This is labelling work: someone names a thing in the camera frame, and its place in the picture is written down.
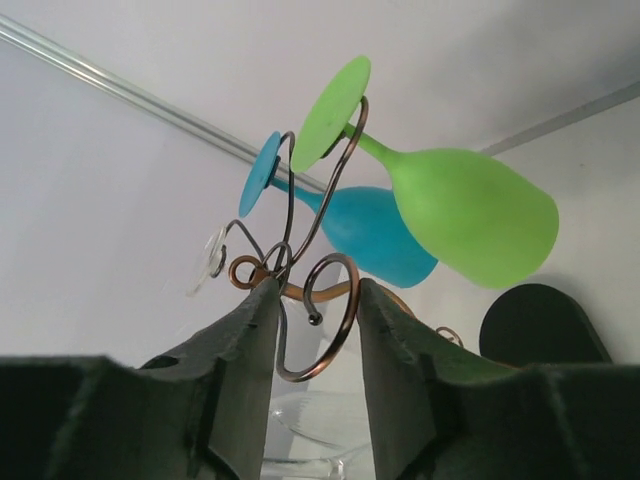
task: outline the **black round object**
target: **black round object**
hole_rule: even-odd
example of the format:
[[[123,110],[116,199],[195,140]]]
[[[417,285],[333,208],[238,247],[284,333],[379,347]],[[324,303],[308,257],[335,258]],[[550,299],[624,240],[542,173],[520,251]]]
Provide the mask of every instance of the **black round object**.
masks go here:
[[[535,283],[512,288],[491,305],[480,329],[480,354],[514,367],[611,362],[578,302]]]

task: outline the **wire spiral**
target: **wire spiral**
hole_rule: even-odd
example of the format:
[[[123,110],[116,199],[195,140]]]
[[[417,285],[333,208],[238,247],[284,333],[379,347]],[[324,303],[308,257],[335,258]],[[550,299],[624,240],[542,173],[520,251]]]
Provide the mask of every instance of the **wire spiral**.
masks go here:
[[[316,303],[325,302],[346,293],[348,293],[349,295],[347,307],[345,309],[342,321],[335,337],[333,338],[327,350],[312,365],[305,368],[304,370],[297,372],[291,371],[286,367],[285,360],[287,350],[288,320],[284,303],[282,302],[282,299],[280,300],[280,334],[278,338],[278,347],[276,353],[276,371],[283,379],[289,382],[304,382],[306,380],[310,380],[320,374],[325,368],[327,368],[327,366],[329,366],[329,364],[333,361],[333,359],[336,357],[336,355],[344,345],[344,342],[346,341],[355,320],[358,301],[360,298],[360,276],[355,263],[349,257],[341,253],[331,253],[321,258],[320,261],[318,261],[309,272],[309,275],[307,276],[302,288],[290,284],[289,276],[291,274],[291,269],[295,266],[296,263],[298,263],[300,258],[308,250],[316,234],[318,233],[318,230],[320,229],[322,219],[324,218],[324,215],[327,211],[327,207],[329,206],[331,197],[336,190],[338,181],[340,180],[340,176],[342,175],[342,171],[344,170],[344,167],[346,166],[349,158],[353,154],[353,151],[355,150],[355,147],[360,139],[360,135],[364,130],[368,114],[369,103],[366,97],[362,97],[360,102],[360,115],[358,117],[356,127],[353,130],[353,133],[350,136],[350,140],[347,143],[344,151],[342,152],[340,159],[338,160],[336,167],[331,175],[327,190],[324,193],[320,208],[318,209],[313,223],[309,228],[309,232],[300,247],[297,249],[297,251],[295,251],[295,253],[290,244],[295,206],[295,175],[292,172],[291,168],[289,168],[287,221],[285,224],[284,235],[280,242],[273,245],[273,247],[271,247],[265,254],[249,229],[240,220],[232,220],[225,227],[225,237],[233,227],[238,227],[240,231],[245,235],[245,237],[247,237],[249,243],[257,254],[257,258],[244,255],[242,257],[236,258],[231,263],[229,268],[229,278],[231,280],[231,283],[236,287],[241,289],[251,289],[255,288],[255,286],[257,286],[267,276],[275,278],[280,285],[281,296],[288,296],[302,301],[305,309],[307,310],[308,320],[311,325],[320,325],[323,320],[322,314],[318,310]],[[330,155],[332,151],[338,146],[338,144],[346,137],[346,132],[343,132],[331,145],[329,150],[327,150],[327,152],[323,155],[323,158]],[[287,140],[289,141],[288,156],[290,163],[291,157],[293,155],[293,149],[295,148],[295,135],[293,134],[293,132],[287,132],[282,136],[280,140],[280,147],[282,147],[284,142],[286,142]],[[275,176],[277,166],[278,162],[275,163],[275,166],[271,172],[271,178]],[[273,267],[270,267],[269,260],[274,255],[276,255],[275,262],[273,264]],[[224,270],[224,264],[226,263],[226,260],[227,250],[226,246],[223,245],[221,250],[220,264],[214,271],[210,273],[210,276],[212,278],[218,277]],[[253,267],[248,282],[241,281],[238,278],[237,274],[238,267],[245,263],[248,263]],[[314,291],[313,288],[322,271],[324,271],[325,268],[334,263],[340,263],[345,267],[349,274],[348,282],[343,282],[342,284],[336,285],[324,291]]]

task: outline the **metal rod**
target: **metal rod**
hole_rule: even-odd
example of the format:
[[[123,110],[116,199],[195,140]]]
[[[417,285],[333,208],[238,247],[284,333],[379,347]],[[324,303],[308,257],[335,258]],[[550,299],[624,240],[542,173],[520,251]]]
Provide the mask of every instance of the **metal rod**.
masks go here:
[[[0,15],[0,39],[99,88],[103,92],[154,115],[243,162],[250,165],[255,162],[258,149],[168,104],[4,15]],[[277,176],[282,180],[288,179],[289,169],[286,165],[278,166]],[[307,175],[297,175],[297,180],[311,191],[322,193],[326,190],[326,186],[322,182]]]
[[[284,251],[287,255],[287,264],[285,265],[285,267],[282,270],[280,270],[280,272],[278,272],[276,275],[273,275],[276,278],[276,280],[280,282],[280,295],[283,295],[288,285],[289,274],[291,273],[291,267],[292,267],[291,257],[293,256],[293,252],[291,251],[291,245],[289,245],[287,242],[276,243],[273,247],[271,247],[271,249],[265,255],[264,260],[262,261],[261,267],[267,268],[267,262],[269,261],[269,257],[271,257],[271,255],[273,255],[276,252],[276,250]]]
[[[333,197],[333,193],[335,192],[336,187],[338,186],[340,175],[342,175],[342,171],[344,170],[344,167],[347,165],[347,162],[351,158],[351,155],[353,154],[353,151],[355,150],[356,145],[360,140],[360,135],[362,135],[362,131],[364,130],[364,126],[367,123],[368,116],[369,116],[369,101],[367,100],[367,97],[363,96],[362,100],[360,101],[360,116],[358,117],[358,123],[356,124],[354,134],[349,140],[349,143],[347,144],[347,146],[345,147],[344,152],[342,152],[342,155],[340,156],[340,160],[338,160],[338,164],[336,165],[336,168],[333,170],[333,173],[331,174],[329,185],[327,186],[327,190],[324,193],[324,196],[322,197],[322,203],[320,204],[318,213],[316,214],[316,217],[313,220],[313,224],[309,229],[307,238],[304,239],[304,241],[302,242],[302,245],[300,245],[300,248],[293,256],[293,265],[295,265],[298,262],[298,260],[300,260],[300,257],[304,255],[304,253],[307,251],[307,249],[311,245],[311,242],[313,242],[313,239],[316,237],[316,234],[318,233],[318,229],[320,228],[320,224],[322,223],[322,219],[324,218],[324,214],[326,213],[327,208],[329,207],[329,202],[331,201],[331,197]],[[337,145],[338,145],[338,141],[334,142],[331,145],[331,147],[335,148]],[[331,149],[329,149],[329,151],[325,153],[324,156],[326,157],[330,153],[331,153]]]
[[[251,232],[249,232],[249,229],[246,227],[244,223],[242,223],[242,221],[238,220],[237,218],[234,220],[231,220],[226,227],[226,230],[227,230],[226,234],[228,235],[229,230],[231,230],[234,226],[242,230],[242,233],[244,233],[244,236],[247,237],[247,240],[249,240],[249,243],[258,254],[258,257],[260,257],[260,261],[264,262],[265,257],[264,257],[264,253],[262,252],[262,249],[260,248],[260,245],[258,245],[258,242],[256,241],[256,239],[253,237],[253,235],[251,235]]]
[[[307,311],[315,311],[316,313],[314,318],[311,318],[311,316],[309,317],[309,321],[316,325],[322,322],[322,316],[315,308],[311,298],[313,287],[320,273],[322,273],[328,265],[336,262],[341,263],[349,274],[349,297],[347,300],[347,308],[345,309],[338,331],[325,352],[320,356],[320,358],[313,362],[312,365],[298,372],[292,372],[287,369],[285,365],[287,352],[287,312],[282,300],[280,300],[280,336],[278,338],[276,351],[276,371],[280,377],[288,382],[306,382],[307,380],[311,380],[322,373],[322,371],[331,364],[336,355],[338,355],[340,349],[344,345],[344,342],[349,336],[349,332],[351,331],[351,327],[353,326],[353,322],[356,318],[358,303],[360,301],[360,276],[358,274],[358,268],[355,263],[353,263],[353,260],[341,253],[332,253],[323,257],[313,267],[311,273],[307,277],[304,285],[303,299]]]
[[[293,132],[289,131],[282,136],[280,140],[280,145],[282,145],[286,140],[289,140],[289,190],[287,192],[287,223],[284,227],[284,236],[282,241],[284,243],[289,243],[289,239],[291,238],[291,229],[293,228],[293,213],[295,207],[295,175],[291,171],[291,157],[293,157],[293,149],[296,145],[296,136]],[[282,267],[282,260],[284,260],[285,250],[280,249],[280,253],[278,254],[278,258],[276,259],[275,270],[278,271]]]

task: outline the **glass stem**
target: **glass stem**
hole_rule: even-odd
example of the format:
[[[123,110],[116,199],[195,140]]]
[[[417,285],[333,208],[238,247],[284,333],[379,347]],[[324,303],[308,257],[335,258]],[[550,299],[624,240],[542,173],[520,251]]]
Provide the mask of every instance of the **glass stem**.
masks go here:
[[[273,180],[271,180],[271,185],[284,193],[289,192],[289,184],[279,178],[274,178]],[[320,202],[322,201],[322,195],[308,192],[304,188],[300,188],[297,185],[294,185],[293,191],[295,192],[295,196],[298,200],[302,200],[304,203],[309,205],[309,207],[311,207],[314,212],[318,211],[318,209],[320,208]]]
[[[347,137],[351,138],[355,132],[355,127],[351,124],[347,124],[344,132]],[[389,147],[383,145],[373,137],[370,137],[365,132],[362,132],[360,135],[358,147],[376,158],[387,170],[393,168],[398,152],[391,150]]]

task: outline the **wine glass holder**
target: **wine glass holder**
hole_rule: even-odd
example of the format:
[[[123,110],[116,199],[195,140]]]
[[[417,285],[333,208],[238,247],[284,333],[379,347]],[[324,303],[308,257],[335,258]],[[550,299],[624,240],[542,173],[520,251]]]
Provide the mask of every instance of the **wine glass holder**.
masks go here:
[[[280,242],[263,254],[247,227],[233,220],[205,251],[192,293],[224,270],[224,239],[232,228],[256,252],[230,264],[232,283],[250,290],[234,311],[139,369],[104,357],[0,359],[0,478],[256,480],[273,359],[286,380],[313,378],[338,354],[356,314],[376,479],[637,477],[639,367],[515,369],[479,357],[416,321],[399,298],[371,279],[360,280],[353,260],[341,253],[316,263],[302,287],[289,283],[363,133],[364,95],[358,104],[356,126],[340,127],[324,151],[329,155],[349,137],[295,253],[294,165]],[[294,135],[285,134],[278,146],[287,140],[291,163]],[[549,225],[553,230],[553,221]],[[243,282],[237,269],[247,263],[253,273]],[[318,276],[332,263],[342,264],[349,280],[315,291]],[[346,311],[327,351],[310,367],[289,371],[282,296],[301,300],[309,321],[319,324],[316,304],[342,294],[349,295]]]

